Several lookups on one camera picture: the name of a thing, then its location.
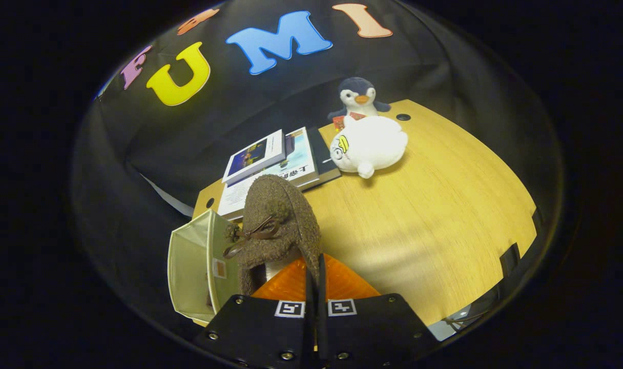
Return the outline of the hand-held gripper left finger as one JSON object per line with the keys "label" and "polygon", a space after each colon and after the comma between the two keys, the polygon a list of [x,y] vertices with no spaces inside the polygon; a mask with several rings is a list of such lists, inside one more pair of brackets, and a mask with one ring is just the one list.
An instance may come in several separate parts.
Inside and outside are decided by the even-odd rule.
{"label": "hand-held gripper left finger", "polygon": [[316,366],[316,287],[304,259],[298,258],[268,281],[291,292],[281,299],[231,296],[196,338],[198,348],[238,368]]}

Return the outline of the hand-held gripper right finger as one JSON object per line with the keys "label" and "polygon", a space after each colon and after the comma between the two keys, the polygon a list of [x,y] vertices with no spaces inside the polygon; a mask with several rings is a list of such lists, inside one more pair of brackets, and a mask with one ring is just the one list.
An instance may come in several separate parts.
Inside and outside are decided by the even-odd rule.
{"label": "hand-held gripper right finger", "polygon": [[440,346],[400,294],[330,299],[319,257],[318,356],[328,368],[404,368]]}

